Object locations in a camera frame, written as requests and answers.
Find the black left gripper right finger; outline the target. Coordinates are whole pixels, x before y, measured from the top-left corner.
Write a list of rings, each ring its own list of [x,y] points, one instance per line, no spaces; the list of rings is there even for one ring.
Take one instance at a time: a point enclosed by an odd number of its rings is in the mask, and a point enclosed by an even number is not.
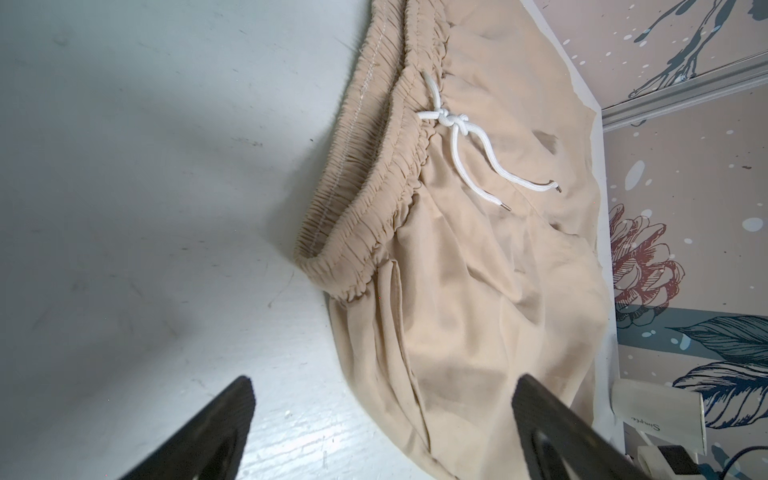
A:
[[[519,378],[511,408],[532,479],[647,477],[533,376]]]

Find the beige drawstring shorts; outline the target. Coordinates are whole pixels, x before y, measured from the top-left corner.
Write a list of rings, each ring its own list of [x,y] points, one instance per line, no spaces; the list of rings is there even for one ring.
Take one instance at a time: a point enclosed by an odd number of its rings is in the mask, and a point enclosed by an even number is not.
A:
[[[351,390],[436,478],[527,477],[525,374],[593,418],[594,119],[522,3],[372,3],[295,258]]]

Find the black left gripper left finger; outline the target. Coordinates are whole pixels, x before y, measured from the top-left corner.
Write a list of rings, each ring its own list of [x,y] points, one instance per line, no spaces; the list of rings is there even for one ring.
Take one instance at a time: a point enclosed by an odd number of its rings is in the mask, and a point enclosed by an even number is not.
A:
[[[255,407],[251,380],[237,377],[123,479],[234,480]]]

